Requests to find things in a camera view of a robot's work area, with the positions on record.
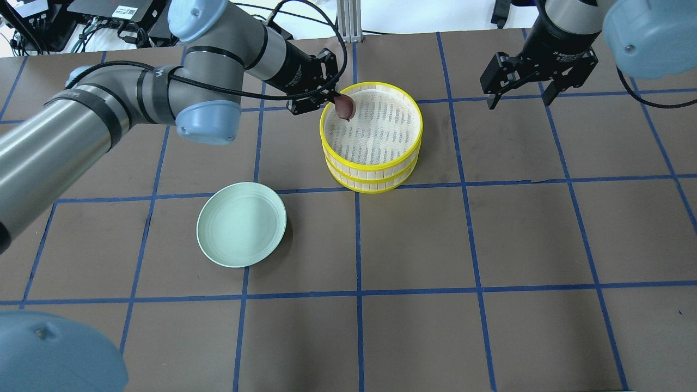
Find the brown bun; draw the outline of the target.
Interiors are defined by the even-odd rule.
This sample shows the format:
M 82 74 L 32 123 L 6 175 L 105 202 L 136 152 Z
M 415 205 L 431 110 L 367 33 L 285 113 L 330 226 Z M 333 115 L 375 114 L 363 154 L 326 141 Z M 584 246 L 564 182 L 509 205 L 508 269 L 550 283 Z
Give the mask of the brown bun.
M 351 121 L 356 113 L 355 102 L 350 96 L 338 94 L 333 98 L 334 112 L 339 119 Z

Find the yellow steamer layer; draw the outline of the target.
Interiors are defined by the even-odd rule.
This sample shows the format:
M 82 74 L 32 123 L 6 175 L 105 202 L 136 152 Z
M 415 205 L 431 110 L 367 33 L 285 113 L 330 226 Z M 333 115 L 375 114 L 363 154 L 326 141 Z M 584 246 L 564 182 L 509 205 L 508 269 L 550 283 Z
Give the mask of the yellow steamer layer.
M 405 183 L 413 173 L 418 152 L 393 167 L 379 170 L 359 170 L 345 166 L 333 157 L 325 156 L 326 165 L 331 176 L 345 188 L 365 194 L 379 194 L 391 191 Z
M 319 134 L 325 159 L 348 174 L 384 171 L 391 176 L 418 158 L 423 115 L 408 92 L 383 82 L 361 82 L 342 91 L 354 103 L 345 120 L 336 106 L 324 107 Z

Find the green round plate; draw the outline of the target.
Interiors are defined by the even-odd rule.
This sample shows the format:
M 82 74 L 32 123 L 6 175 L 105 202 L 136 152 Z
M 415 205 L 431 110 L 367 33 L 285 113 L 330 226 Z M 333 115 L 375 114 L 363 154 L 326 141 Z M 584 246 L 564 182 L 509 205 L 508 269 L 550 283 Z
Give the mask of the green round plate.
M 286 207 L 276 191 L 257 182 L 240 182 L 207 200 L 195 233 L 200 250 L 213 263 L 244 268 L 271 255 L 286 226 Z

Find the aluminium frame post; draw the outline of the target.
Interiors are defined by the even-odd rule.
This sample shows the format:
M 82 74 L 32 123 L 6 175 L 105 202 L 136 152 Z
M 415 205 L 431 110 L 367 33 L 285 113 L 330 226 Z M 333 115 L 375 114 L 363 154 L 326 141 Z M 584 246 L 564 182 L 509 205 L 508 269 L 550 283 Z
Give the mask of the aluminium frame post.
M 363 25 L 361 21 L 361 1 L 336 1 L 337 26 L 343 42 L 363 42 Z

